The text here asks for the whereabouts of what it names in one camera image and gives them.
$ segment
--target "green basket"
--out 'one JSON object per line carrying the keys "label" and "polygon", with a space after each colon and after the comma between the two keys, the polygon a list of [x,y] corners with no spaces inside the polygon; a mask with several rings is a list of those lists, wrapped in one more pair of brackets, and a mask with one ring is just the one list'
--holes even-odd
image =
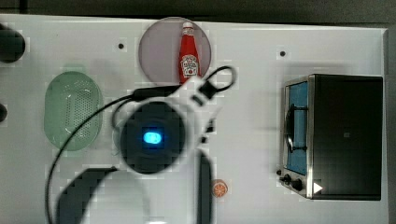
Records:
{"label": "green basket", "polygon": [[[92,79],[79,72],[65,72],[51,81],[45,100],[44,132],[61,148],[77,126],[103,106],[103,97]],[[102,113],[86,123],[69,142],[66,150],[87,147],[102,127]]]}

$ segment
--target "toaster oven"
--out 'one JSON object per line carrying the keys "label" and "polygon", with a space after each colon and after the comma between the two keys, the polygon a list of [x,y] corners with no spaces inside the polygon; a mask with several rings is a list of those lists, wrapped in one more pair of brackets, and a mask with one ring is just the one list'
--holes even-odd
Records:
{"label": "toaster oven", "polygon": [[314,74],[284,86],[281,184],[313,200],[381,199],[382,77]]}

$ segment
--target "white table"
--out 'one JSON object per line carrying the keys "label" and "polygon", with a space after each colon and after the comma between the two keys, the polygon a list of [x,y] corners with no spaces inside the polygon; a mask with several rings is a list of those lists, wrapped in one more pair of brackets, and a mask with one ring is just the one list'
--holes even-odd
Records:
{"label": "white table", "polygon": [[[0,15],[28,40],[22,60],[0,64],[0,101],[8,118],[0,124],[0,223],[45,223],[44,184],[58,151],[44,134],[48,84],[62,71],[85,69],[105,103],[151,86],[137,60],[137,46],[155,21]],[[205,146],[229,193],[215,201],[217,223],[388,223],[386,147],[380,202],[308,201],[281,187],[280,92],[282,84],[313,73],[384,75],[384,29],[197,22],[212,45],[209,71],[234,66],[236,86]],[[285,50],[285,57],[279,52]],[[66,153],[54,186],[88,167],[120,159],[109,125],[80,152]]]}

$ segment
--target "cable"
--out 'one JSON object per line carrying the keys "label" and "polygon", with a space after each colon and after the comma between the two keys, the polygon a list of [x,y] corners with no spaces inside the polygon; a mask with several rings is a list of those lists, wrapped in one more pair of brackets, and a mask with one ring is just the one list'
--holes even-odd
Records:
{"label": "cable", "polygon": [[119,110],[120,110],[124,105],[126,105],[126,104],[128,104],[128,103],[130,103],[130,102],[132,102],[132,101],[134,101],[133,98],[128,99],[128,100],[125,100],[124,102],[122,102],[121,104],[119,104],[119,105],[117,106],[117,108],[114,110],[113,115],[111,116],[111,126],[112,126],[115,130],[117,130],[117,131],[120,130],[120,127],[118,127],[118,126],[117,126],[117,123],[116,123],[116,116],[117,116],[117,113],[119,112]]}
{"label": "cable", "polygon": [[209,74],[208,76],[204,77],[204,80],[208,81],[210,78],[212,78],[217,72],[221,71],[221,70],[225,70],[225,69],[229,69],[231,70],[231,75],[232,75],[232,79],[231,79],[231,83],[223,88],[216,88],[216,92],[221,92],[221,91],[226,91],[228,89],[231,88],[231,86],[233,86],[233,84],[235,84],[236,81],[236,72],[235,69],[233,69],[231,66],[222,66],[219,67],[218,69],[216,69],[215,71],[213,71],[211,74]]}
{"label": "cable", "polygon": [[50,211],[50,184],[52,182],[52,175],[53,175],[53,171],[55,170],[56,164],[58,163],[58,160],[61,158],[62,153],[64,152],[64,149],[66,148],[67,144],[70,142],[70,140],[73,138],[73,136],[88,122],[90,121],[93,117],[95,117],[96,115],[100,114],[102,111],[104,111],[105,109],[109,108],[110,106],[124,101],[124,100],[130,100],[132,99],[134,96],[133,95],[127,95],[127,96],[123,96],[111,103],[108,103],[107,105],[104,105],[102,108],[98,109],[95,113],[93,113],[92,115],[90,115],[89,117],[87,117],[84,121],[81,122],[81,124],[78,125],[78,127],[70,134],[70,136],[67,138],[67,140],[64,142],[64,145],[61,147],[61,149],[59,150],[58,154],[55,157],[55,160],[53,161],[50,169],[49,169],[49,176],[47,179],[47,183],[46,183],[46,189],[45,189],[45,196],[46,196],[46,215],[47,215],[47,219],[49,224],[52,224],[52,215],[51,215],[51,211]]}

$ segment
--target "blue light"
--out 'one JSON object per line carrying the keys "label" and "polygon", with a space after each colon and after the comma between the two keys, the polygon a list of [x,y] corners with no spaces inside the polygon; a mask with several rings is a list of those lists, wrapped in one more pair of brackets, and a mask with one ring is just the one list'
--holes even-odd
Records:
{"label": "blue light", "polygon": [[149,144],[159,144],[163,138],[158,133],[145,133],[143,135],[143,140]]}

